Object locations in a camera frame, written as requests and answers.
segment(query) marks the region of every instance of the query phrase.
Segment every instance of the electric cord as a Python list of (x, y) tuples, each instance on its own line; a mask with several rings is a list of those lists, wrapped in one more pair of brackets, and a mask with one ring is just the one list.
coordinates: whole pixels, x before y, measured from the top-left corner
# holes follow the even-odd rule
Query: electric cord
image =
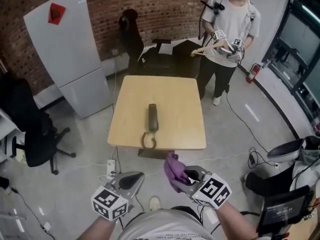
[(298, 178), (299, 176), (304, 173), (306, 170), (308, 170), (311, 166), (313, 166), (318, 160), (320, 159), (320, 157), (318, 157), (316, 160), (314, 160), (307, 168), (303, 169), (302, 171), (300, 171), (296, 176), (293, 177), (292, 179), (292, 182), (295, 180), (295, 183), (294, 183), (294, 190), (297, 189), (297, 181), (298, 181)]
[(202, 12), (201, 12), (201, 14), (200, 14), (200, 18), (199, 18), (198, 40), (201, 40), (201, 38), (203, 38), (204, 35), (206, 34), (206, 33), (204, 33), (204, 34), (201, 36), (201, 21), (202, 21), (202, 15), (204, 14), (205, 10), (206, 10), (206, 6), (203, 7), (203, 10), (202, 10)]
[(256, 139), (254, 133), (252, 132), (252, 130), (250, 129), (250, 127), (247, 125), (247, 123), (246, 123), (245, 121), (243, 121), (243, 120), (241, 119), (241, 117), (238, 116), (237, 113), (232, 109), (232, 107), (231, 107), (231, 105), (230, 105), (230, 102), (229, 102), (229, 100), (228, 100), (228, 93), (229, 93), (229, 90), (228, 90), (228, 89), (229, 89), (229, 88), (230, 88), (230, 86), (228, 85), (228, 87), (227, 87), (227, 89), (225, 90), (225, 92), (226, 92), (226, 101), (228, 102), (231, 111), (245, 124), (245, 126), (249, 129), (250, 133), (252, 134), (252, 136), (253, 136), (253, 138), (255, 139), (255, 141), (259, 144), (259, 146), (260, 146), (265, 152), (268, 153), (268, 151), (267, 151), (267, 150), (260, 144), (260, 142)]
[[(246, 153), (239, 153), (239, 154), (230, 154), (228, 155), (227, 157), (216, 157), (214, 159), (203, 159), (203, 160), (197, 160), (197, 161), (192, 161), (192, 162), (187, 162), (185, 163), (185, 165), (190, 165), (190, 164), (194, 164), (194, 163), (200, 163), (200, 162), (205, 162), (205, 161), (216, 161), (218, 159), (228, 159), (230, 157), (238, 157), (238, 156), (241, 156), (241, 155), (249, 155), (250, 153), (249, 152), (246, 152)], [(160, 172), (164, 171), (164, 169), (160, 169), (156, 172), (153, 172), (153, 173), (148, 173), (148, 174), (145, 174), (144, 176), (151, 176), (151, 175), (155, 175), (155, 174), (158, 174)]]
[(119, 218), (119, 221), (120, 221), (120, 224), (121, 224), (122, 231), (123, 231), (123, 230), (125, 230), (125, 228), (124, 228), (124, 224), (122, 223), (122, 219), (121, 219), (121, 217)]
[(139, 203), (139, 205), (141, 206), (142, 212), (145, 213), (145, 209), (144, 209), (143, 205), (141, 204), (141, 202), (138, 200), (137, 195), (135, 195), (135, 199), (136, 199), (136, 201)]
[[(254, 216), (257, 216), (257, 217), (260, 217), (260, 214), (259, 213), (256, 213), (256, 212), (251, 212), (251, 211), (240, 211), (240, 213), (245, 216), (245, 215), (254, 215)], [(220, 226), (221, 224), (219, 223), (210, 233), (210, 235), (213, 234), (213, 232), (215, 232), (215, 230)]]
[[(259, 157), (262, 158), (263, 162), (259, 163)], [(256, 148), (254, 146), (251, 147), (250, 150), (249, 150), (248, 167), (250, 169), (253, 169), (253, 168), (255, 168), (255, 167), (259, 166), (259, 165), (263, 165), (263, 164), (268, 164), (270, 166), (275, 166), (274, 164), (270, 163), (270, 161), (266, 161), (263, 158), (263, 156), (256, 150)]]
[(201, 213), (199, 211), (199, 207), (200, 207), (200, 204), (198, 204), (198, 206), (196, 207), (196, 210), (198, 211), (198, 214), (199, 214), (199, 218), (200, 218), (200, 221), (201, 221)]
[(205, 207), (203, 206), (201, 213), (200, 213), (200, 219), (201, 219), (202, 225), (204, 224), (204, 209), (205, 209)]
[(49, 237), (51, 237), (53, 240), (56, 240), (55, 237), (54, 237), (52, 234), (50, 234), (47, 230), (45, 230), (45, 228), (42, 226), (40, 220), (38, 219), (38, 217), (36, 216), (36, 214), (34, 213), (34, 211), (30, 208), (29, 205), (27, 205), (24, 197), (23, 197), (16, 189), (14, 189), (14, 188), (11, 188), (11, 189), (12, 189), (12, 192), (16, 193), (17, 195), (19, 195), (19, 196), (21, 197), (24, 205), (29, 209), (29, 211), (30, 211), (30, 212), (32, 213), (32, 215), (35, 217), (36, 221), (39, 223), (40, 228), (41, 228)]
[[(117, 69), (115, 70), (115, 74), (114, 74), (113, 100), (115, 100), (115, 96), (116, 96), (116, 86), (117, 86)], [(114, 109), (114, 105), (113, 104), (111, 105), (111, 108), (112, 108), (112, 117), (114, 117), (115, 109)], [(118, 147), (117, 146), (114, 148), (114, 151), (112, 153), (111, 159), (112, 160), (114, 159), (115, 151), (116, 151), (117, 162), (119, 164), (119, 172), (122, 173), (121, 163), (120, 163), (120, 159), (119, 159), (119, 151), (118, 151)]]

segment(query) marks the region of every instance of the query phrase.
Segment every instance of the white t-shirt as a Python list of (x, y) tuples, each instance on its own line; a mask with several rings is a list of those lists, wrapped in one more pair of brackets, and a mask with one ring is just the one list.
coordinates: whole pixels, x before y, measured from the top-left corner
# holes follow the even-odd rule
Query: white t-shirt
[[(309, 187), (312, 188), (317, 184), (320, 179), (320, 164), (311, 166), (310, 168), (306, 169), (307, 167), (308, 165), (306, 165), (301, 160), (295, 162), (292, 172), (292, 178), (294, 178), (294, 180), (292, 181), (292, 184), (290, 186), (290, 191), (306, 185), (309, 185)], [(306, 170), (298, 177), (297, 175), (304, 169)]]
[[(214, 7), (216, 1), (217, 0), (209, 0), (208, 5)], [(250, 36), (259, 36), (261, 14), (254, 7), (254, 5), (251, 4), (250, 11), (255, 12), (254, 20), (251, 22), (248, 3), (250, 3), (249, 0), (247, 0), (245, 5), (239, 7), (234, 6), (232, 3), (230, 3), (229, 0), (222, 0), (221, 2), (221, 5), (225, 7), (225, 10), (221, 10), (219, 12), (219, 15), (217, 15), (215, 19), (215, 24), (213, 28), (215, 31), (223, 30), (223, 32), (227, 35), (227, 39), (230, 44), (233, 43), (235, 39), (240, 39), (244, 42), (247, 38), (247, 36), (245, 36), (245, 32), (248, 27), (250, 27), (250, 29), (247, 32)], [(214, 11), (206, 7), (206, 9), (203, 12), (202, 19), (212, 23), (214, 21), (214, 18)], [(245, 27), (243, 27), (245, 19), (247, 20), (248, 24)], [(211, 36), (209, 35), (208, 38), (205, 40), (204, 45), (206, 45), (210, 39)], [(213, 44), (214, 41), (211, 40), (208, 46), (212, 46)], [(235, 62), (228, 60), (225, 56), (219, 54), (215, 49), (207, 50), (204, 52), (204, 54), (208, 55), (206, 57), (209, 60), (222, 66), (229, 68), (235, 68), (237, 66)]]
[(118, 240), (215, 240), (192, 215), (162, 209), (140, 215)]

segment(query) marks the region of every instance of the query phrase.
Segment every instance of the person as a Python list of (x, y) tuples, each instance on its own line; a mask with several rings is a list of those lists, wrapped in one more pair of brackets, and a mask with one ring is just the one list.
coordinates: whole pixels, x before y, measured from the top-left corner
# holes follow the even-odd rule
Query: person
[(300, 77), (302, 77), (304, 75), (305, 72), (305, 68), (299, 64), (299, 69), (298, 72), (296, 73), (297, 75), (300, 75)]
[[(160, 200), (152, 197), (151, 212), (131, 220), (118, 240), (214, 240), (190, 207), (160, 208)], [(258, 239), (255, 227), (228, 201), (215, 212), (228, 240)], [(109, 240), (115, 225), (115, 220), (99, 217), (78, 240)]]
[(280, 46), (274, 56), (275, 62), (277, 63), (280, 61), (281, 63), (284, 63), (288, 59), (289, 54), (290, 53), (285, 48)]
[(212, 36), (215, 31), (223, 30), (231, 44), (235, 39), (244, 42), (244, 50), (239, 50), (229, 59), (219, 53), (216, 49), (209, 49), (204, 52), (200, 62), (197, 85), (200, 99), (205, 95), (206, 85), (215, 74), (215, 89), (212, 103), (218, 105), (221, 95), (226, 90), (237, 65), (244, 57), (245, 50), (251, 46), (255, 37), (259, 36), (261, 14), (249, 0), (209, 0), (208, 5), (214, 7), (215, 3), (224, 6), (215, 16), (214, 11), (205, 8), (202, 15), (202, 25), (208, 34), (204, 45), (214, 44)]

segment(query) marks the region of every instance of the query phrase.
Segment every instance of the fire extinguisher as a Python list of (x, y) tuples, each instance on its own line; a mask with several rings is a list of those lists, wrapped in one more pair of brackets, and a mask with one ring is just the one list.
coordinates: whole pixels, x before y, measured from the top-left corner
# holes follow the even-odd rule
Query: fire extinguisher
[(262, 70), (262, 67), (255, 63), (253, 64), (252, 68), (251, 68), (251, 71), (250, 71), (250, 74), (246, 77), (246, 81), (251, 84), (252, 81), (254, 80), (254, 78), (256, 77), (256, 75), (259, 73), (259, 71)]

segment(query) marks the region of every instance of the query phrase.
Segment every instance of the shoe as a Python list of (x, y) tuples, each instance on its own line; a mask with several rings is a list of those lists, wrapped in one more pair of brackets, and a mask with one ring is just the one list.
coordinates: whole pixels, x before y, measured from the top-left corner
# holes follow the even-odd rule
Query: shoe
[(10, 186), (8, 186), (8, 187), (4, 190), (4, 193), (9, 196), (9, 195), (12, 193), (12, 188), (11, 188)]
[(216, 98), (216, 97), (213, 97), (212, 99), (212, 104), (215, 105), (215, 106), (218, 106), (219, 103), (220, 103), (220, 100), (221, 100), (221, 96)]
[(245, 189), (247, 188), (247, 187), (246, 187), (246, 181), (247, 181), (248, 175), (249, 175), (249, 173), (243, 175), (243, 176), (240, 178), (240, 181), (242, 182), (242, 186), (243, 186), (243, 188), (245, 188)]
[(151, 199), (149, 201), (149, 208), (150, 208), (151, 212), (161, 209), (161, 202), (157, 196), (151, 197)]

